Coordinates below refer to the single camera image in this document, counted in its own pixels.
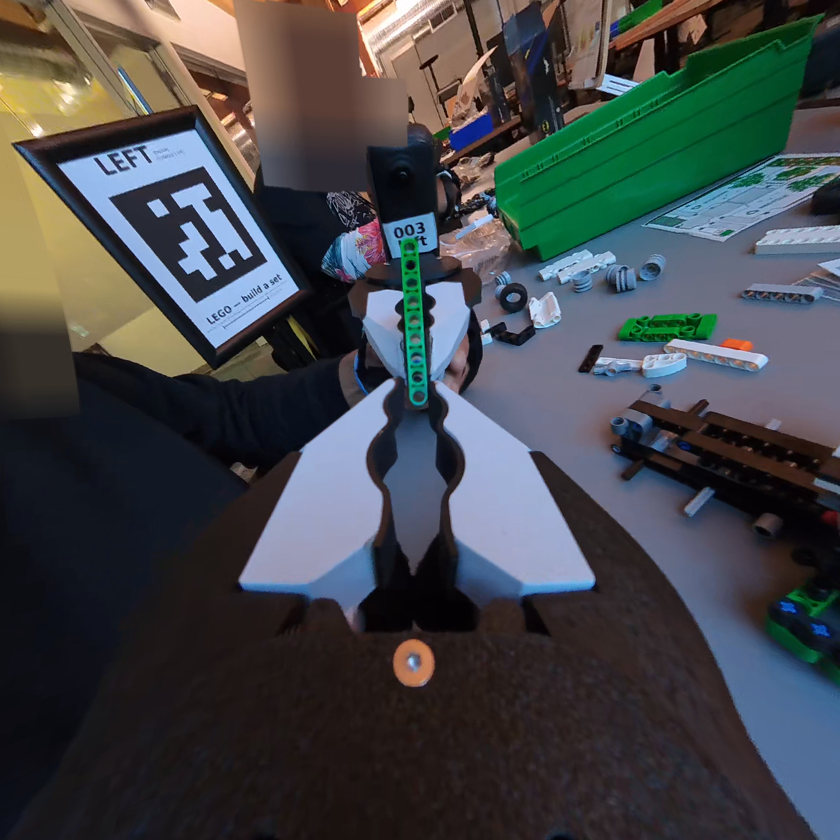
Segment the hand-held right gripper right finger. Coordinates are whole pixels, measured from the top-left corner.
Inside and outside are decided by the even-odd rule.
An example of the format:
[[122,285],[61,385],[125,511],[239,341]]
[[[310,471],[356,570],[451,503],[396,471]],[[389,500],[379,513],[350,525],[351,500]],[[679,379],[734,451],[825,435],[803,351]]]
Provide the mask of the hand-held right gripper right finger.
[[446,385],[428,404],[445,483],[438,532],[416,569],[420,592],[525,597],[586,592],[595,573],[549,478],[559,469]]

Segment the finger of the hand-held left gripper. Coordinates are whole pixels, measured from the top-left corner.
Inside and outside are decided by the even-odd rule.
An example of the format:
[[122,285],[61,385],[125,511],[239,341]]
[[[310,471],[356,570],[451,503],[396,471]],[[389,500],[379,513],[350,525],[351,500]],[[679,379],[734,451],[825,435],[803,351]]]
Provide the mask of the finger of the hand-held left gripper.
[[441,382],[467,334],[470,308],[460,282],[440,281],[427,286],[426,292],[433,299],[429,310],[429,378]]
[[391,375],[406,378],[403,316],[398,307],[403,294],[397,290],[374,290],[366,298],[364,334],[368,344]]

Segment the green lego beam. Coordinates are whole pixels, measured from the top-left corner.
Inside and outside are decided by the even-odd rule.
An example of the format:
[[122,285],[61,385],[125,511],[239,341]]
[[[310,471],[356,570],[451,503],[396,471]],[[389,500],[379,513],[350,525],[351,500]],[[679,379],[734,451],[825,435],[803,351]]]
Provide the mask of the green lego beam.
[[402,331],[407,404],[427,407],[430,382],[428,310],[416,237],[401,242]]

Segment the person's left forearm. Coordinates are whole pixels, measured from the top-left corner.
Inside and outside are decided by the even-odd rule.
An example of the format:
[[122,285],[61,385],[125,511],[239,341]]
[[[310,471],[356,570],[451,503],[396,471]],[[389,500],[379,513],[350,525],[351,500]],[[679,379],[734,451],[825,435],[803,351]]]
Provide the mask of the person's left forearm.
[[220,381],[166,376],[98,353],[74,353],[80,380],[224,462],[268,470],[301,450],[367,395],[364,352],[285,374]]

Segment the white lego connector beam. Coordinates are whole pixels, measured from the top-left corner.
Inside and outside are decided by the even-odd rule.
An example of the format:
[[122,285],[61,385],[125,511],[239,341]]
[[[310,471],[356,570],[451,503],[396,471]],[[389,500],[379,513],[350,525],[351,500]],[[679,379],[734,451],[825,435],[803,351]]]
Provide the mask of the white lego connector beam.
[[588,257],[578,260],[570,266],[563,268],[557,276],[558,282],[560,285],[565,285],[576,275],[590,275],[602,270],[603,268],[614,265],[615,263],[616,257],[611,251],[607,251],[599,255],[589,255]]
[[571,255],[563,257],[559,260],[554,261],[553,263],[541,268],[539,270],[539,278],[541,281],[548,281],[553,277],[556,277],[561,273],[561,271],[571,268],[581,262],[584,262],[588,259],[593,259],[594,256],[592,252],[587,249],[582,251],[575,252]]

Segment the partly built lego truck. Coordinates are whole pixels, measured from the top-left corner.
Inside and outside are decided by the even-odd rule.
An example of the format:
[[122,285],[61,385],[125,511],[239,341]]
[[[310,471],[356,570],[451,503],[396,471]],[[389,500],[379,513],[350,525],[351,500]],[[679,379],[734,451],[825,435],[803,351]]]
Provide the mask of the partly built lego truck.
[[629,462],[624,481],[651,469],[693,489],[684,506],[688,517],[718,500],[750,515],[762,538],[805,541],[791,558],[811,574],[768,606],[764,628],[837,686],[838,447],[712,412],[705,400],[676,409],[660,385],[612,417],[610,428],[613,453]]

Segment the long white lego beam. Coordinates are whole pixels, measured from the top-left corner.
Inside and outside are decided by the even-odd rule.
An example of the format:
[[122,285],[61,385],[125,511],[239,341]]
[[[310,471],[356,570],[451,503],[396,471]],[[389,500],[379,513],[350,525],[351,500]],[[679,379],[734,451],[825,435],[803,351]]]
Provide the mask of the long white lego beam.
[[673,339],[667,342],[664,351],[669,354],[684,354],[687,359],[694,361],[750,372],[761,371],[769,362],[769,358],[762,353],[682,339]]

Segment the grey lego beam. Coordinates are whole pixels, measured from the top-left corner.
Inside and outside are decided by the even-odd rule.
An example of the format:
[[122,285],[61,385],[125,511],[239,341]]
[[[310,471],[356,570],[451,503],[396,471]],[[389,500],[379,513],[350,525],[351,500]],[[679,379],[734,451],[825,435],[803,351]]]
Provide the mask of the grey lego beam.
[[741,293],[741,298],[812,305],[823,297],[820,287],[753,283]]

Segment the white lego brick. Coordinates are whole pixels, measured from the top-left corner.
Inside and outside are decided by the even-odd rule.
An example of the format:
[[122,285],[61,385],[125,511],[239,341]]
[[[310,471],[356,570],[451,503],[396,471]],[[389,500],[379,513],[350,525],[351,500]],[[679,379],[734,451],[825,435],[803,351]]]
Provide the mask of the white lego brick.
[[776,228],[755,243],[757,256],[839,253],[839,225]]

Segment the clear plastic bags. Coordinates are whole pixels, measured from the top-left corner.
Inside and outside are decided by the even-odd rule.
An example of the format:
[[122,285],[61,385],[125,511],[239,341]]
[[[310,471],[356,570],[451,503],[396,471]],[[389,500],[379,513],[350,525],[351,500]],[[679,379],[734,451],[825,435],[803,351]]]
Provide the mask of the clear plastic bags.
[[465,269],[474,270],[483,284],[490,283],[508,266],[512,242],[508,230],[498,218],[456,240],[455,234],[460,229],[439,239],[440,254],[459,260]]

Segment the dark bat logo box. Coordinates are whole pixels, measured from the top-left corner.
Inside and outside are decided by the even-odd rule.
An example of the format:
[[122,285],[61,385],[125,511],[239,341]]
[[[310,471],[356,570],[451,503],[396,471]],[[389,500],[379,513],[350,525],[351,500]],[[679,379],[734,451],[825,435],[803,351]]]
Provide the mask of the dark bat logo box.
[[553,58],[553,30],[540,2],[530,2],[505,22],[502,36],[521,107],[521,124],[531,144],[563,127]]

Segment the person's black clothed body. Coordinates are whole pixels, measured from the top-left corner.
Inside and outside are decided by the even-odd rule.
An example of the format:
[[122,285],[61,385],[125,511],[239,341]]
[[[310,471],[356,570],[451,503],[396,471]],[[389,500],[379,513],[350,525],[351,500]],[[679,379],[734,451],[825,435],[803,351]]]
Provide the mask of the person's black clothed body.
[[47,782],[166,561],[244,491],[227,398],[257,381],[167,377],[79,353],[75,401],[2,399],[2,836]]

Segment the green storage bin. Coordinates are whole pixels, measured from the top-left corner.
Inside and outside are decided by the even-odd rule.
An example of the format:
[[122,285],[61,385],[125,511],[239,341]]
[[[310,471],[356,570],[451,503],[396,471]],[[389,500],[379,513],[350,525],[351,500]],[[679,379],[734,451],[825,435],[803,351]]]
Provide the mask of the green storage bin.
[[509,234],[546,260],[781,152],[821,19],[696,52],[497,164]]

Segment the green white sticker sheet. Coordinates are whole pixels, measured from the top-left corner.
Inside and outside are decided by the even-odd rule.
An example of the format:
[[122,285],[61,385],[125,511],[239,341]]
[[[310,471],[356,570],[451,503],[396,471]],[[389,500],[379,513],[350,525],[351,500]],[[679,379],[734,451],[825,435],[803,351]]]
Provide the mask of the green white sticker sheet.
[[777,154],[645,227],[723,242],[803,203],[838,174],[838,153]]

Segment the green lego frame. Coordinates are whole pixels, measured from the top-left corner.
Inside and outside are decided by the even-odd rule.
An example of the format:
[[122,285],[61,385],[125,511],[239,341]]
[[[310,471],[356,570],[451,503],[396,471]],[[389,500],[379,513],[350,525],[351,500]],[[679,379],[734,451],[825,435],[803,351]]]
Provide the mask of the green lego frame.
[[667,313],[629,318],[619,329],[620,341],[667,343],[671,340],[704,341],[718,323],[716,313]]

